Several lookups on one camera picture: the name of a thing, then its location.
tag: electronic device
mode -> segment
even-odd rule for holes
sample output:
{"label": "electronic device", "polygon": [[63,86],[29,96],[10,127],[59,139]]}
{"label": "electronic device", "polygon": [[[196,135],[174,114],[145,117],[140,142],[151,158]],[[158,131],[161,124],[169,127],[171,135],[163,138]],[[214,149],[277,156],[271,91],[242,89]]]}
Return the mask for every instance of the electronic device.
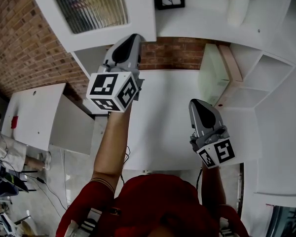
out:
{"label": "electronic device", "polygon": [[194,133],[190,137],[193,150],[208,168],[235,158],[227,127],[217,109],[205,101],[192,99],[189,114]]}
{"label": "electronic device", "polygon": [[141,36],[127,36],[106,53],[103,65],[91,74],[87,98],[100,110],[125,112],[132,100],[138,100],[143,84],[139,79]]}

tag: white marker cube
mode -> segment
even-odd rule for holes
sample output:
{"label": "white marker cube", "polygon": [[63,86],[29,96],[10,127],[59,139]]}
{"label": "white marker cube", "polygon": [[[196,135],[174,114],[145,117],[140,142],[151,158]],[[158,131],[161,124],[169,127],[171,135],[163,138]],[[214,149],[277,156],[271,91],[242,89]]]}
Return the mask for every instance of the white marker cube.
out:
{"label": "white marker cube", "polygon": [[87,98],[101,110],[124,112],[137,92],[138,87],[131,72],[93,73]]}
{"label": "white marker cube", "polygon": [[219,139],[197,151],[207,168],[214,168],[236,157],[230,137]]}

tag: brick wall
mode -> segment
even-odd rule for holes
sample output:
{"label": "brick wall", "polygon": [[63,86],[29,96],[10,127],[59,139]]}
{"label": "brick wall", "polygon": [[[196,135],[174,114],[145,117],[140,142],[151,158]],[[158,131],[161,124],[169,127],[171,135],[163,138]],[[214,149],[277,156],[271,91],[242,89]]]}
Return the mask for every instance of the brick wall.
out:
{"label": "brick wall", "polygon": [[[140,69],[199,69],[207,39],[158,38],[143,44]],[[0,93],[66,82],[84,99],[88,78],[50,29],[35,0],[0,0]]]}
{"label": "brick wall", "polygon": [[85,98],[88,78],[50,29],[35,0],[0,0],[0,92],[66,82]]}
{"label": "brick wall", "polygon": [[157,38],[143,44],[140,69],[199,69],[207,43],[230,45],[211,39]]}

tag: chair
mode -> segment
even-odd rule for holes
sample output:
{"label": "chair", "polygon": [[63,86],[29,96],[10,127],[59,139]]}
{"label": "chair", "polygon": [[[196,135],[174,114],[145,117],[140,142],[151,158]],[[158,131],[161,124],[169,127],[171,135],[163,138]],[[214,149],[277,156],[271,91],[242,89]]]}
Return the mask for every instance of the chair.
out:
{"label": "chair", "polygon": [[24,181],[20,179],[20,173],[15,171],[6,171],[0,164],[0,197],[16,196],[19,191],[36,191],[29,190]]}

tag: person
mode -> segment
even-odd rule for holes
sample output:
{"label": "person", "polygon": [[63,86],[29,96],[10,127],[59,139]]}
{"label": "person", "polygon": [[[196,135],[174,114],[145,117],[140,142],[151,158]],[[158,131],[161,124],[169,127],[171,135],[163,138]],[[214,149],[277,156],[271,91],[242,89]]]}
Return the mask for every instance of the person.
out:
{"label": "person", "polygon": [[73,222],[85,223],[91,208],[100,211],[101,216],[90,236],[215,237],[224,225],[228,233],[233,233],[228,236],[248,237],[236,211],[226,205],[218,167],[207,169],[203,165],[203,205],[193,185],[165,174],[134,177],[114,199],[125,158],[130,113],[131,106],[124,113],[110,114],[91,181],[63,215],[56,237],[65,236]]}
{"label": "person", "polygon": [[0,133],[0,161],[2,165],[10,170],[21,172],[24,164],[35,170],[49,170],[51,155],[47,152],[42,160],[26,155],[27,146]]}

